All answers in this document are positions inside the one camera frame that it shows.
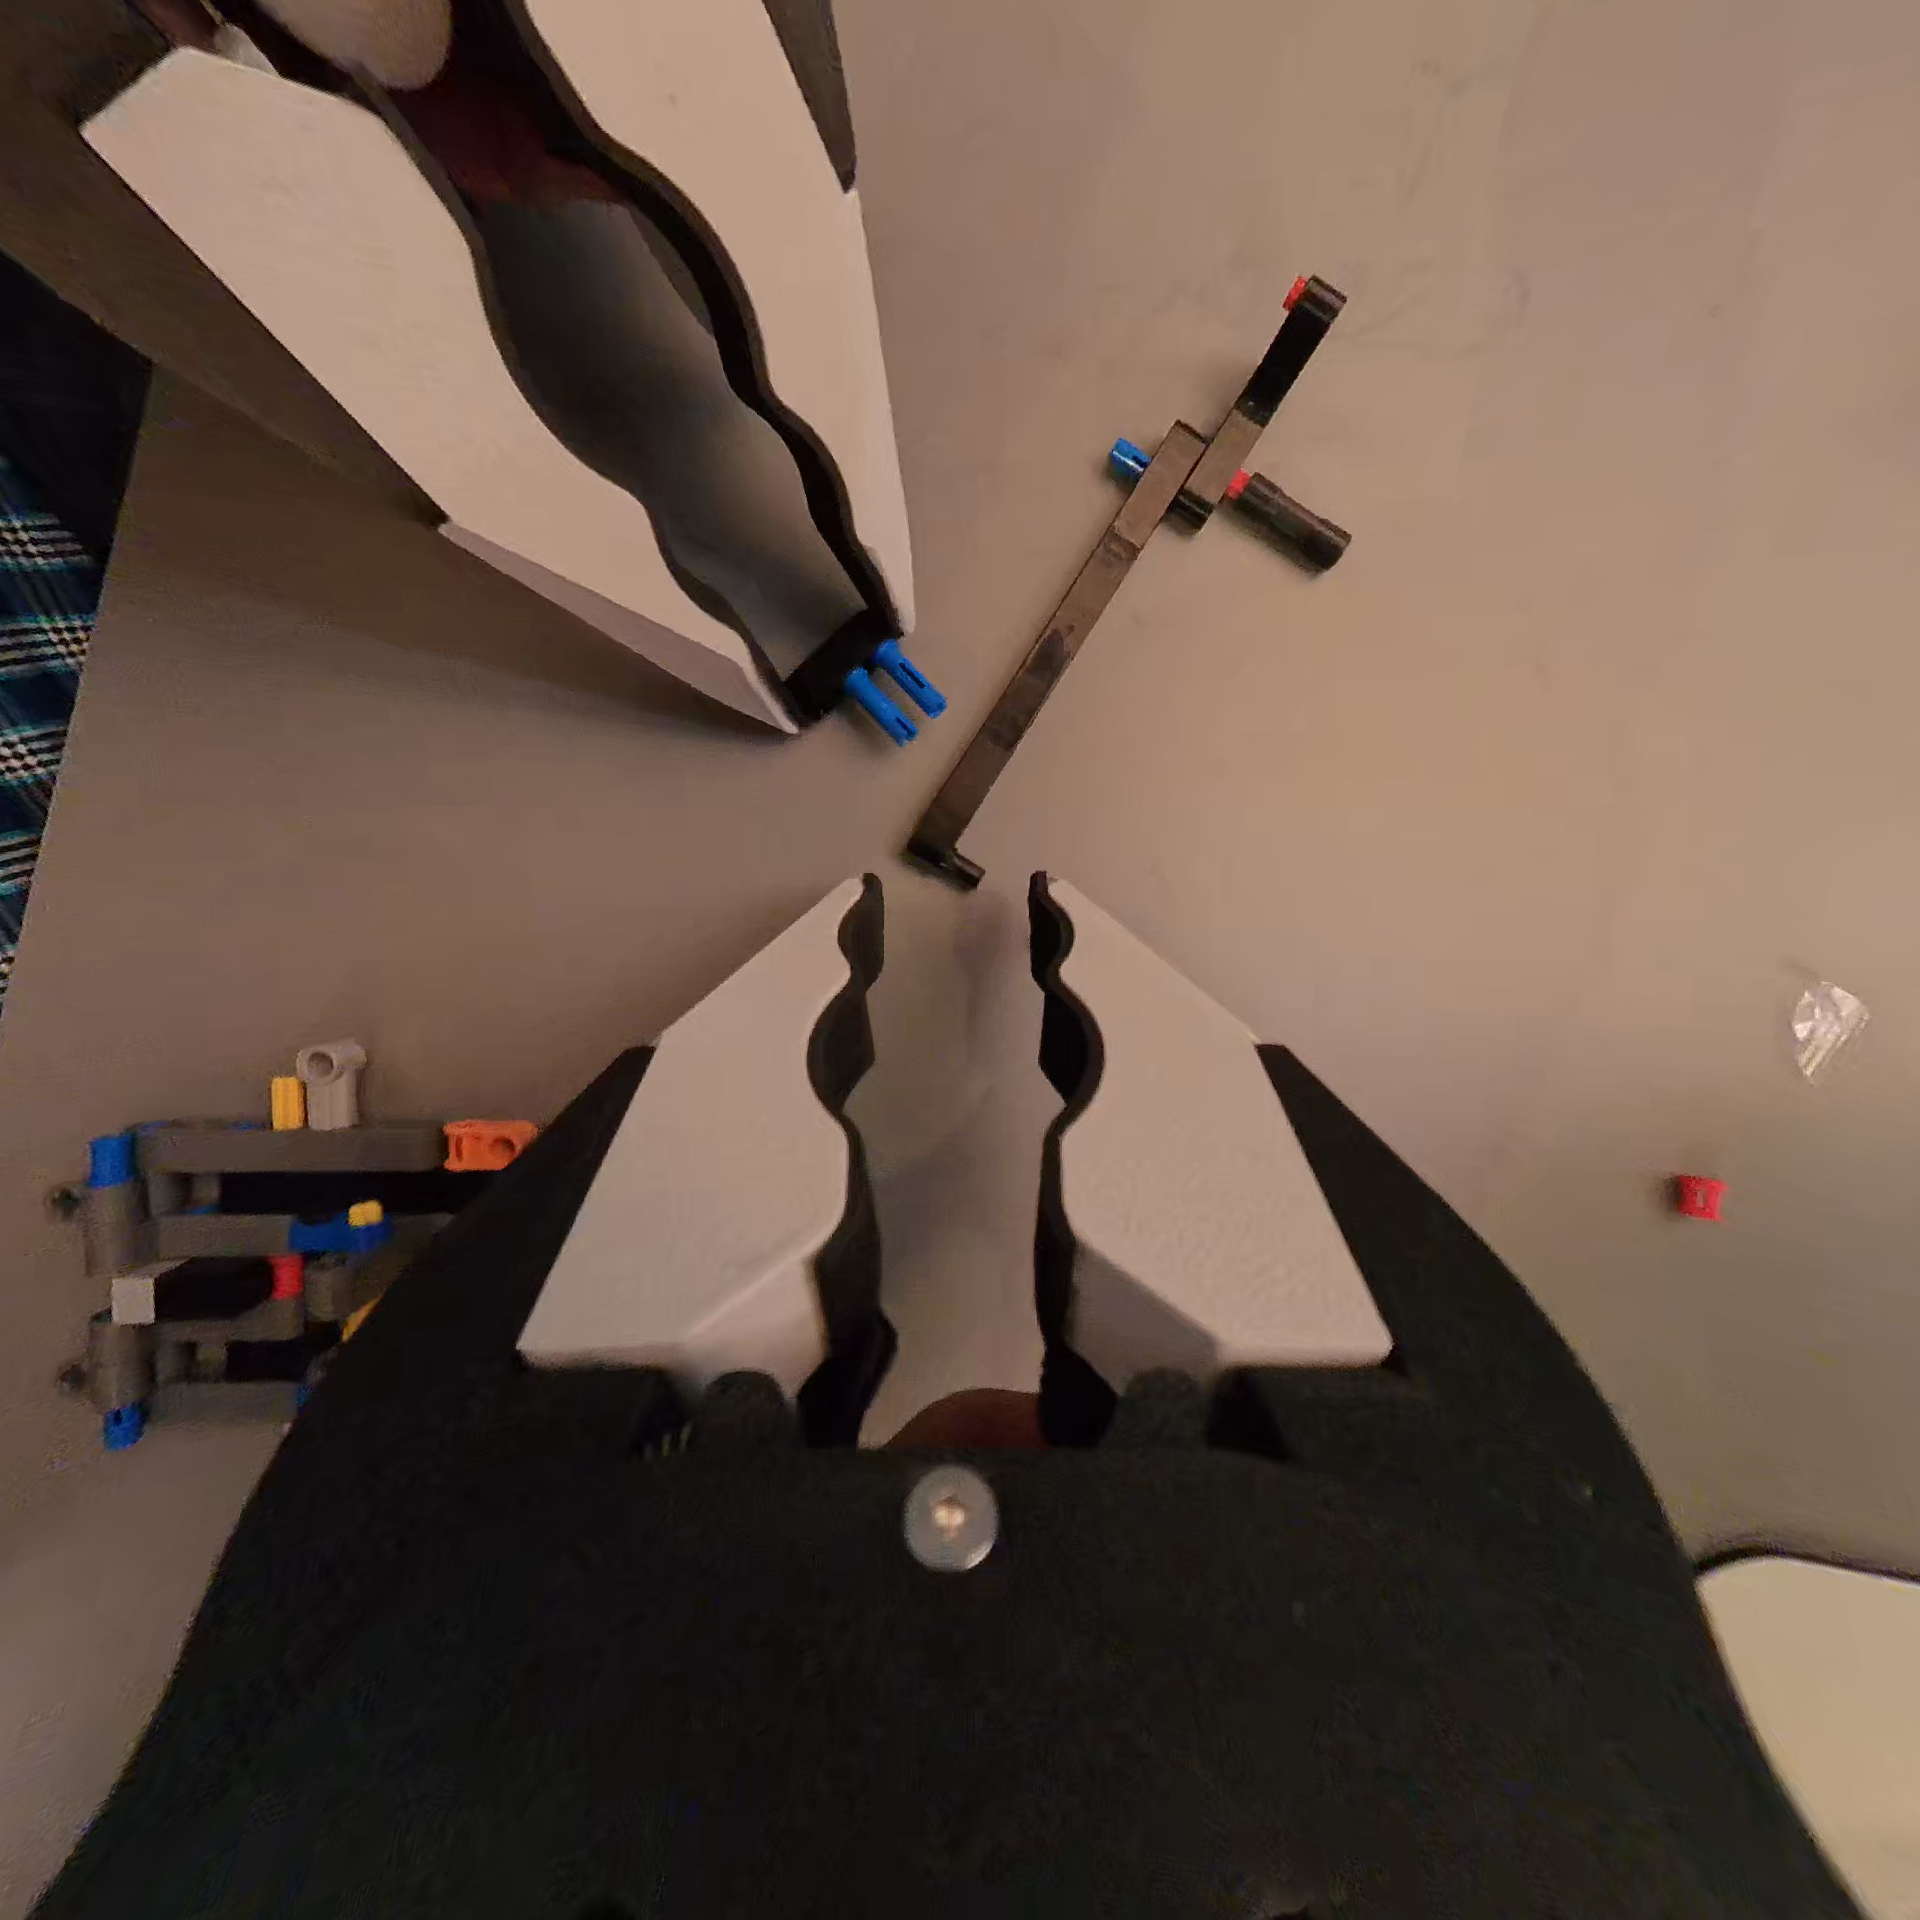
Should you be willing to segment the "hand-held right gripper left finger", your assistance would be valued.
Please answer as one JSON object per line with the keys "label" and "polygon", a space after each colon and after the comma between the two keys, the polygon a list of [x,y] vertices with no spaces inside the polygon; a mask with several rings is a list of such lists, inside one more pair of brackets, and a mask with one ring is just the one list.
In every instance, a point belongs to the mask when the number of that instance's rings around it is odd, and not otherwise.
{"label": "hand-held right gripper left finger", "polygon": [[896,1355],[848,1115],[872,1067],[882,890],[839,883],[653,1045],[519,1333],[543,1370],[687,1398],[768,1375],[816,1446],[860,1438]]}

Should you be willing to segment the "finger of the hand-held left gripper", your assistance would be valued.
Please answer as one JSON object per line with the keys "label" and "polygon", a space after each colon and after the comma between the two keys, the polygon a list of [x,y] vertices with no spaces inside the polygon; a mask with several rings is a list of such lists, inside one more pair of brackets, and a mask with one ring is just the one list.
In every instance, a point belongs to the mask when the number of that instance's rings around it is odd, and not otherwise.
{"label": "finger of the hand-held left gripper", "polygon": [[246,312],[512,582],[782,735],[757,643],[517,380],[456,211],[373,108],[190,45],[80,127]]}
{"label": "finger of the hand-held left gripper", "polygon": [[732,394],[800,474],[863,606],[906,635],[913,554],[856,190],[759,3],[506,4],[582,154],[687,264]]}

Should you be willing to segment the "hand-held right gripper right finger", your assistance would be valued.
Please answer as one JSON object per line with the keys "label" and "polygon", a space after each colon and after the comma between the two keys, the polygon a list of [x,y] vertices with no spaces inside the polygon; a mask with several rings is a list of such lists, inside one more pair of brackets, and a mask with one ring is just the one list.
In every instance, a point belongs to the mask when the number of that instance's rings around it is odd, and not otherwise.
{"label": "hand-held right gripper right finger", "polygon": [[1391,1352],[1262,1043],[1077,885],[1025,890],[1042,995],[1040,1427],[1090,1450],[1169,1373],[1360,1370]]}

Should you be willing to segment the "short black beam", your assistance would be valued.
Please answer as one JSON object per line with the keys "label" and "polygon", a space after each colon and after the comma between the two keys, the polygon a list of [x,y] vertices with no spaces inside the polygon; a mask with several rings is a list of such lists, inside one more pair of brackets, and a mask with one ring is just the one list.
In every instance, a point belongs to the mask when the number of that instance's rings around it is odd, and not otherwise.
{"label": "short black beam", "polygon": [[921,735],[918,717],[946,714],[946,696],[903,648],[893,615],[863,608],[848,616],[784,677],[784,696],[800,727],[849,709],[886,741]]}

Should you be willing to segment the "long black lego beam assembly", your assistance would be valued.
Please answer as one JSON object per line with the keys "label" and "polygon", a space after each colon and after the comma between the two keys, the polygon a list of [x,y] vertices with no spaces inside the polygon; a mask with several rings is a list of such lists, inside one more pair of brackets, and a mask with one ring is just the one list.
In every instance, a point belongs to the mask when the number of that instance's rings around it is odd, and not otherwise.
{"label": "long black lego beam assembly", "polygon": [[1330,280],[1295,278],[1277,333],[1218,427],[1205,432],[1180,420],[1154,447],[1126,438],[1111,445],[1108,466],[1125,499],[906,834],[903,858],[912,867],[961,891],[977,887],[980,869],[961,850],[966,829],[1161,527],[1193,534],[1218,516],[1239,519],[1310,576],[1345,556],[1350,534],[1342,526],[1245,464],[1344,306],[1344,293]]}

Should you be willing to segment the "multicolour lego chassis assembly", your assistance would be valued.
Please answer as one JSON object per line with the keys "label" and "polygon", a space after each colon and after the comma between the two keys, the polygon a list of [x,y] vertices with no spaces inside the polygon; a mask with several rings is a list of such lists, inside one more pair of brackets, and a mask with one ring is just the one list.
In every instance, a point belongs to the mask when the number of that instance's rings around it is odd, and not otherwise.
{"label": "multicolour lego chassis assembly", "polygon": [[301,1405],[407,1256],[540,1138],[522,1117],[370,1117],[365,1076],[357,1040],[301,1046],[260,1115],[94,1135],[48,1191],[103,1291],[62,1388],[105,1454],[188,1392],[284,1386]]}

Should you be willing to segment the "clear lego piece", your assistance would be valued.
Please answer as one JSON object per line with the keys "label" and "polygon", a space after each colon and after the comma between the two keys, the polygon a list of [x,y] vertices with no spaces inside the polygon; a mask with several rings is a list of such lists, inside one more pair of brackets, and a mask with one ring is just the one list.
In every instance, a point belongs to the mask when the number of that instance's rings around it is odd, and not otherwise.
{"label": "clear lego piece", "polygon": [[1869,1007],[1840,983],[1813,976],[1791,1002],[1786,1037],[1791,1067],[1802,1083],[1817,1083],[1869,1021]]}

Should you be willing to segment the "blue plaid clothing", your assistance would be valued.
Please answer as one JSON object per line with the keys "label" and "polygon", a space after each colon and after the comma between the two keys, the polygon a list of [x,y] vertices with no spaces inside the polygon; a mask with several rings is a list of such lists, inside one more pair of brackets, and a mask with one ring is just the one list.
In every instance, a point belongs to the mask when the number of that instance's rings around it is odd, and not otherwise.
{"label": "blue plaid clothing", "polygon": [[85,317],[2,262],[2,983],[15,968],[111,539],[111,384]]}

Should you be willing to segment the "white rounded board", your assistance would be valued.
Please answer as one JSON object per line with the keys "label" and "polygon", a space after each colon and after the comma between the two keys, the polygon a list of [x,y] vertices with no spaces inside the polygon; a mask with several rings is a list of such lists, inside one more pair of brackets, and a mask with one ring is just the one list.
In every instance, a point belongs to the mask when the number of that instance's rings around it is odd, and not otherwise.
{"label": "white rounded board", "polygon": [[1918,1579],[1727,1551],[1696,1596],[1776,1776],[1866,1916],[1918,1916]]}

